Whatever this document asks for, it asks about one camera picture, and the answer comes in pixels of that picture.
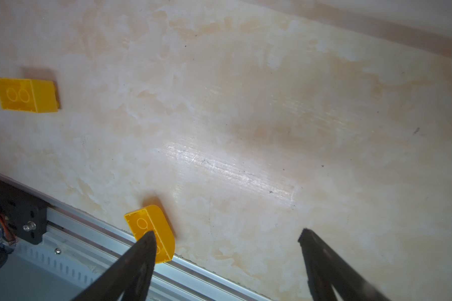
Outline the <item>yellow lego brick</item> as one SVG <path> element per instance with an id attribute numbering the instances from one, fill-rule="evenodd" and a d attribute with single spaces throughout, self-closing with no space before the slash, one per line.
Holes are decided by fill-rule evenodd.
<path id="1" fill-rule="evenodd" d="M 53 81 L 0 78 L 0 106 L 3 110 L 36 114 L 59 111 Z"/>
<path id="2" fill-rule="evenodd" d="M 175 236 L 172 227 L 157 205 L 149 205 L 124 215 L 133 237 L 139 241 L 148 232 L 156 238 L 156 264 L 172 261 L 175 254 Z"/>

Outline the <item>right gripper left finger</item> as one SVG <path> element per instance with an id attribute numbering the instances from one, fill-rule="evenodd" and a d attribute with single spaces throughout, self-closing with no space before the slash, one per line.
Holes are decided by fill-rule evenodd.
<path id="1" fill-rule="evenodd" d="M 150 231 L 74 299 L 146 300 L 156 252 L 156 237 L 154 232 Z"/>

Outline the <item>yellow lego brick bottom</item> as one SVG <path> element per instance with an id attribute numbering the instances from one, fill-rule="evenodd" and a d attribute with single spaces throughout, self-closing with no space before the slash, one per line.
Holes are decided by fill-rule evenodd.
<path id="1" fill-rule="evenodd" d="M 149 205 L 124 215 L 133 237 L 139 241 L 148 232 L 156 238 L 156 264 L 172 261 L 175 254 L 175 236 L 172 227 L 157 205 Z"/>

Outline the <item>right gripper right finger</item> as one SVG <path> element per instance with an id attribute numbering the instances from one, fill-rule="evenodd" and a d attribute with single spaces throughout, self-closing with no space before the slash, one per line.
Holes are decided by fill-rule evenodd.
<path id="1" fill-rule="evenodd" d="M 388 300 L 314 231 L 303 229 L 298 243 L 313 300 Z"/>

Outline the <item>aluminium front rail frame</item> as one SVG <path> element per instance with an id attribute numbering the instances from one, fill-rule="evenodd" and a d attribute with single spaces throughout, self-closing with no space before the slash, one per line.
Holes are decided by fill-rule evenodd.
<path id="1" fill-rule="evenodd" d="M 70 300 L 133 245 L 134 237 L 0 174 L 49 204 L 43 240 L 8 243 L 0 227 L 0 300 Z"/>

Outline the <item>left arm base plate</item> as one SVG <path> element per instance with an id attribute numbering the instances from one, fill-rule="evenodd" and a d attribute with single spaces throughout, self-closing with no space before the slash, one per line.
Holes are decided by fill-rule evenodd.
<path id="1" fill-rule="evenodd" d="M 0 227 L 8 243 L 18 239 L 33 245 L 43 240 L 49 204 L 12 184 L 0 180 Z"/>

